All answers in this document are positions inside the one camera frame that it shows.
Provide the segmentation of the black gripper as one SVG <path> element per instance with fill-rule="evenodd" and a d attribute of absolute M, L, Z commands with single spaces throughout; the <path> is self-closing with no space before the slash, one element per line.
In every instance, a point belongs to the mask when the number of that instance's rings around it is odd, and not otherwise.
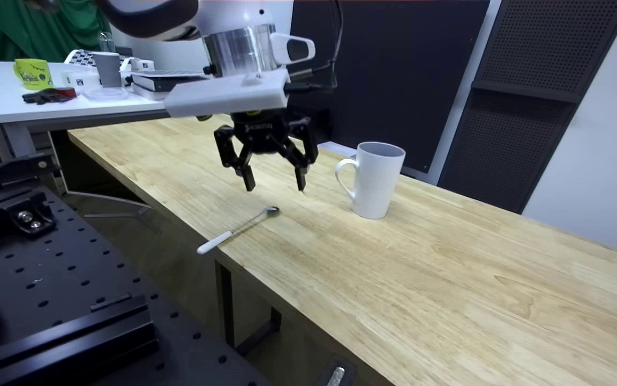
<path fill-rule="evenodd" d="M 243 149 L 234 148 L 234 135 L 243 142 Z M 281 112 L 234 114 L 234 129 L 216 129 L 214 139 L 221 163 L 243 177 L 246 191 L 255 188 L 255 176 L 249 164 L 250 152 L 281 152 L 293 164 L 301 191 L 307 188 L 307 171 L 320 154 L 310 126 L 307 121 L 292 123 Z"/>

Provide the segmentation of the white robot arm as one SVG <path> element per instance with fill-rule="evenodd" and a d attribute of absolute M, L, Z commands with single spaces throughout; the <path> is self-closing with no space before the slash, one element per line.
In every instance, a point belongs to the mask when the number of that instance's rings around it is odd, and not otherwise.
<path fill-rule="evenodd" d="M 290 66 L 315 57 L 315 40 L 281 31 L 265 0 L 97 0 L 120 31 L 136 38 L 199 38 L 210 63 L 199 82 L 185 82 L 165 97 L 171 115 L 230 114 L 214 131 L 221 163 L 244 188 L 255 188 L 252 154 L 281 154 L 296 187 L 318 159 L 308 117 L 290 120 Z"/>

